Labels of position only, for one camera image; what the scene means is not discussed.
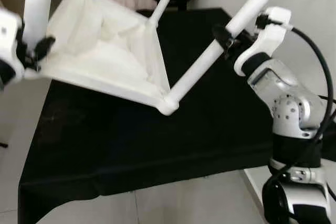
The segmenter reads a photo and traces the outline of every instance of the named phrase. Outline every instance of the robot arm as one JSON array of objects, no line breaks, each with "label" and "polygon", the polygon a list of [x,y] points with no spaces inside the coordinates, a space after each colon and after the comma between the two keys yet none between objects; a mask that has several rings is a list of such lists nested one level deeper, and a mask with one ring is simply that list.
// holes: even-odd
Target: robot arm
[{"label": "robot arm", "polygon": [[0,91],[10,82],[24,78],[26,69],[39,71],[38,62],[47,54],[55,39],[47,37],[32,52],[23,42],[24,24],[17,14],[0,8]]},{"label": "robot arm", "polygon": [[[289,26],[291,15],[290,11],[279,7],[267,9],[257,19],[257,27],[261,29],[257,40],[235,60],[234,69],[239,76],[247,76],[248,84],[266,103],[274,118],[274,150],[269,163],[274,174],[293,163],[310,144],[309,140],[314,138],[323,120],[325,108],[320,98],[300,83],[288,67],[271,57],[283,42],[286,29],[276,24],[265,25],[262,20],[265,16]],[[267,190],[263,201],[265,217],[271,224],[330,223],[321,144],[316,145],[312,154],[297,167],[283,174]]]}]

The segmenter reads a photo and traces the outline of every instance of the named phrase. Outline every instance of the white plastic frame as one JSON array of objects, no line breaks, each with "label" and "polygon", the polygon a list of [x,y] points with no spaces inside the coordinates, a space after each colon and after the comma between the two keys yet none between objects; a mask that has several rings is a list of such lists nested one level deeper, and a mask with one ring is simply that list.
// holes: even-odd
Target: white plastic frame
[{"label": "white plastic frame", "polygon": [[[149,21],[157,25],[170,0],[160,0]],[[26,0],[24,20],[26,29],[24,40],[28,42],[28,49],[35,47],[36,43],[45,37],[51,0]],[[246,25],[255,17],[268,0],[248,0],[240,11],[232,18],[226,29],[232,37],[238,36]],[[189,92],[192,86],[202,77],[209,67],[223,53],[217,41],[213,41],[200,55],[188,71],[173,86],[155,106],[162,114],[170,115],[179,107],[180,100]]]}]

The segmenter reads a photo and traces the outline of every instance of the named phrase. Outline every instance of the black tablecloth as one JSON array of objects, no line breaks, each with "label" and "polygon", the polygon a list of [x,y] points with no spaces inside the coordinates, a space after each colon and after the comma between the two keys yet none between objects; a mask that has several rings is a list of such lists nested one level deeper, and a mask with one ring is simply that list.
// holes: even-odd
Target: black tablecloth
[{"label": "black tablecloth", "polygon": [[[212,26],[228,21],[221,9],[163,15],[158,34],[171,86],[213,40]],[[266,165],[271,128],[268,108],[223,58],[170,117],[53,81],[19,183],[19,224],[72,200]],[[324,146],[324,157],[336,160],[333,142]]]}]

